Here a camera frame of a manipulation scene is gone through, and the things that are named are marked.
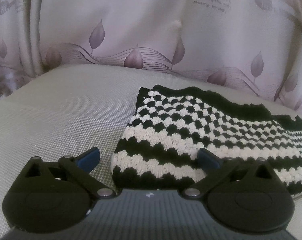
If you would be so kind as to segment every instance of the gray gripper base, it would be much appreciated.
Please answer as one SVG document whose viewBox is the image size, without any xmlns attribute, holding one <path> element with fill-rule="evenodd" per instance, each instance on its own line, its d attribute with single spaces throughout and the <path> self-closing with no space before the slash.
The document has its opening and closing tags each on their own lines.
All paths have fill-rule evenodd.
<svg viewBox="0 0 302 240">
<path fill-rule="evenodd" d="M 287 231 L 244 235 L 218 224 L 199 201 L 176 191 L 123 190 L 97 202 L 77 225 L 50 234 L 11 230 L 2 240 L 294 240 Z"/>
</svg>

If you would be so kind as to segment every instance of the white logo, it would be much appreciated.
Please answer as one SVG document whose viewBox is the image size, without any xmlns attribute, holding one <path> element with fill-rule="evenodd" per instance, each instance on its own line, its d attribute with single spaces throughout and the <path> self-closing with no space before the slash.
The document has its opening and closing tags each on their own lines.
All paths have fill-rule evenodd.
<svg viewBox="0 0 302 240">
<path fill-rule="evenodd" d="M 149 192 L 149 193 L 146 194 L 146 196 L 150 198 L 150 197 L 153 197 L 154 194 L 152 192 Z"/>
</svg>

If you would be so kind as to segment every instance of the beige textured surface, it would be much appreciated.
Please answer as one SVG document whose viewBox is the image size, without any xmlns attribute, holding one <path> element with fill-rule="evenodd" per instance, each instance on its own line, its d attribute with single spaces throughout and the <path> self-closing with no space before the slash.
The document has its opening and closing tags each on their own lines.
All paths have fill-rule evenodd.
<svg viewBox="0 0 302 240">
<path fill-rule="evenodd" d="M 0 237 L 8 230 L 2 199 L 25 163 L 78 155 L 99 147 L 101 162 L 92 175 L 112 186 L 110 155 L 135 110 L 139 88 L 156 84 L 173 89 L 197 86 L 232 102 L 263 103 L 272 114 L 295 113 L 257 97 L 164 73 L 123 67 L 69 65 L 30 82 L 0 102 Z M 302 199 L 289 231 L 302 240 Z"/>
</svg>

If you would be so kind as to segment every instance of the curtain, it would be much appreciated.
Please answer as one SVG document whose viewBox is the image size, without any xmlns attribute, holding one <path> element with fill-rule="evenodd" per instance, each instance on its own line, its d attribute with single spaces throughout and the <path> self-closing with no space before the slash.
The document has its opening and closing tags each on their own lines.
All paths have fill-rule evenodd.
<svg viewBox="0 0 302 240">
<path fill-rule="evenodd" d="M 0 0 L 0 99 L 80 63 L 185 76 L 302 113 L 302 0 Z"/>
</svg>

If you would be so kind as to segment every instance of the crochet blanket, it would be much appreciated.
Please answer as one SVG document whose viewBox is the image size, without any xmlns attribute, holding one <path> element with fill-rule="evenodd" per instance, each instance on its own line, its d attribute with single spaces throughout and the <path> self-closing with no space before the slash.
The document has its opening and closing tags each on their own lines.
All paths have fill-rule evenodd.
<svg viewBox="0 0 302 240">
<path fill-rule="evenodd" d="M 118 188 L 183 190 L 205 177 L 205 147 L 220 158 L 269 161 L 291 194 L 302 193 L 302 119 L 238 105 L 196 87 L 141 88 L 136 112 L 111 159 Z"/>
</svg>

